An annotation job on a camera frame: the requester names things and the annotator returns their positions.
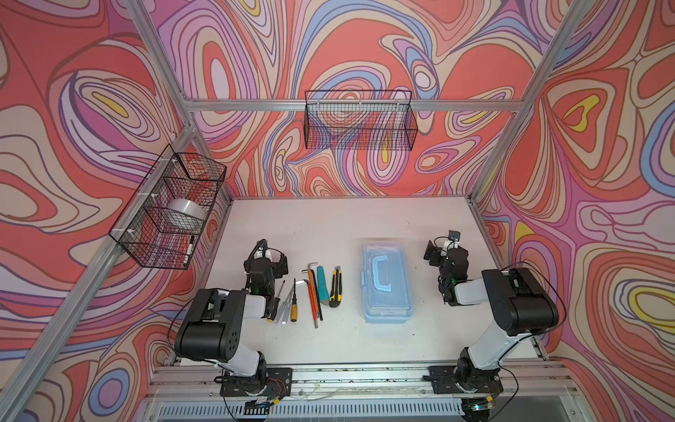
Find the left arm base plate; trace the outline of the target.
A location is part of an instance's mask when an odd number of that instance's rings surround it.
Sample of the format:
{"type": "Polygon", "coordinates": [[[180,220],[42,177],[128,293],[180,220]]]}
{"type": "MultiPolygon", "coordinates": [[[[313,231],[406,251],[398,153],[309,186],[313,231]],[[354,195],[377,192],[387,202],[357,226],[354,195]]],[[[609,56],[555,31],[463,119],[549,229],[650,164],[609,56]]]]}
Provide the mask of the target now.
{"type": "Polygon", "coordinates": [[[222,397],[265,397],[268,400],[282,399],[292,392],[294,371],[291,367],[260,369],[252,377],[232,376],[228,373],[216,376],[222,397]]]}

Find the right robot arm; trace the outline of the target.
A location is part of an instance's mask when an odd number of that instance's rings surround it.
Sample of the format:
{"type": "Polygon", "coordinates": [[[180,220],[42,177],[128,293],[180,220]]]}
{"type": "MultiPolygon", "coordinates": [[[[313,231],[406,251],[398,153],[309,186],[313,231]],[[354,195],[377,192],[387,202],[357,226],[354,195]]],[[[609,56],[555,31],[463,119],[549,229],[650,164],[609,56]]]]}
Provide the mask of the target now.
{"type": "Polygon", "coordinates": [[[521,341],[559,323],[557,305],[527,268],[487,269],[468,278],[469,252],[445,237],[429,241],[424,260],[439,269],[438,287],[451,307],[490,305],[492,323],[472,346],[464,348],[450,378],[461,390],[474,392],[497,382],[502,360],[521,341]]]}

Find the blue plastic toolbox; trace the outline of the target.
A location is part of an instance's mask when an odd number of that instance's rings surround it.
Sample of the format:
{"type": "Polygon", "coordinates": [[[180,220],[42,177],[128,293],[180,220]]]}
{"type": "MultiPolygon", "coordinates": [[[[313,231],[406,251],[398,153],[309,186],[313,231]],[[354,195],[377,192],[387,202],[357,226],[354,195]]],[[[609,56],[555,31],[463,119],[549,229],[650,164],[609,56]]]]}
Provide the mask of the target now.
{"type": "Polygon", "coordinates": [[[365,244],[360,286],[363,315],[367,323],[401,325],[411,318],[413,297],[401,244],[365,244]]]}

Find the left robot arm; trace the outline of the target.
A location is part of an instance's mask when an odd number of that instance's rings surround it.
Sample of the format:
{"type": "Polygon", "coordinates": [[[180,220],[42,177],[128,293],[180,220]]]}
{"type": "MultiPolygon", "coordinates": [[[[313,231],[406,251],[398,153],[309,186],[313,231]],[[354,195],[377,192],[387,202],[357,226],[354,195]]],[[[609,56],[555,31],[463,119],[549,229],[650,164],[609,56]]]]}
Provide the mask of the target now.
{"type": "Polygon", "coordinates": [[[244,260],[242,289],[201,289],[193,298],[179,327],[173,349],[177,357],[207,362],[229,376],[262,379],[263,353],[241,343],[246,319],[274,320],[279,308],[276,281],[288,274],[288,259],[261,239],[244,260]]]}

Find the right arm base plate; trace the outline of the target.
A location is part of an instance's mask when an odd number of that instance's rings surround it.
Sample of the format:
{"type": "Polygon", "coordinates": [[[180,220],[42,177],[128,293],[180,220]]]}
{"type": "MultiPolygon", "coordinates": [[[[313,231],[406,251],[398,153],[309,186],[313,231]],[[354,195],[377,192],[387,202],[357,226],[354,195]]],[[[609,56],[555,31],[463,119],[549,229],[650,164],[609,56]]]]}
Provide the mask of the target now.
{"type": "Polygon", "coordinates": [[[435,394],[488,394],[498,396],[504,391],[499,370],[473,367],[431,366],[423,380],[432,385],[435,394]]]}

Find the yellow black utility knife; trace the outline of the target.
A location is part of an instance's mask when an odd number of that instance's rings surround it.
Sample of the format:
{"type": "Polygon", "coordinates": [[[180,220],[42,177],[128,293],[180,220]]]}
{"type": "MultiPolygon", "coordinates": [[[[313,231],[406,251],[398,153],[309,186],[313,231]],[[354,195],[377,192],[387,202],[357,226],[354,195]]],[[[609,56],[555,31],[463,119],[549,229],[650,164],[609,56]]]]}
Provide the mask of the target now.
{"type": "Polygon", "coordinates": [[[342,302],[343,275],[340,266],[336,266],[332,276],[332,290],[330,291],[329,306],[337,308],[342,302]]]}

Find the black hex key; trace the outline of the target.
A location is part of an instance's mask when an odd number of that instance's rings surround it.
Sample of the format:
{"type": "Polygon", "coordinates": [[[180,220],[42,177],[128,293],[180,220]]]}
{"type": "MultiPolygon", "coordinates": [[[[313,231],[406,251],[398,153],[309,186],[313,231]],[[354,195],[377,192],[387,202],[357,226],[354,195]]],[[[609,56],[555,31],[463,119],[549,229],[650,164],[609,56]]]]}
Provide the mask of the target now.
{"type": "Polygon", "coordinates": [[[317,277],[316,277],[316,272],[315,272],[316,268],[318,268],[317,262],[309,263],[309,265],[308,265],[309,279],[310,279],[311,287],[313,288],[313,291],[314,291],[314,302],[316,304],[316,314],[317,314],[318,320],[322,321],[323,315],[322,315],[322,311],[321,311],[320,295],[319,295],[318,282],[317,282],[317,277]]]}

